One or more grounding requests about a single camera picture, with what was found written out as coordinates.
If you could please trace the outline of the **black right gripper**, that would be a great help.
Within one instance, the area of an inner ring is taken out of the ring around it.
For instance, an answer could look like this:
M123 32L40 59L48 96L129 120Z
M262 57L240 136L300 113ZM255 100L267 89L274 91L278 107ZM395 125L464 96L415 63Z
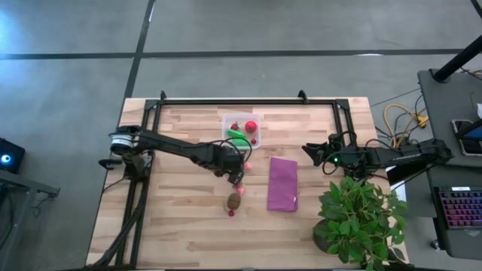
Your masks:
M340 144L306 143L302 149L313 160L314 166L331 164L335 167L354 169L357 167L357 147L343 147Z

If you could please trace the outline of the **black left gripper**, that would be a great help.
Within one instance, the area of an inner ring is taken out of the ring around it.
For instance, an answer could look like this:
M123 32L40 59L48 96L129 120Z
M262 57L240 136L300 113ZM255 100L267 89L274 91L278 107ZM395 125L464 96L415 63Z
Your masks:
M244 154L239 150L215 145L212 152L212 162L209 168L217 175L222 176L229 174L227 181L232 185L238 185L243 180L244 171Z

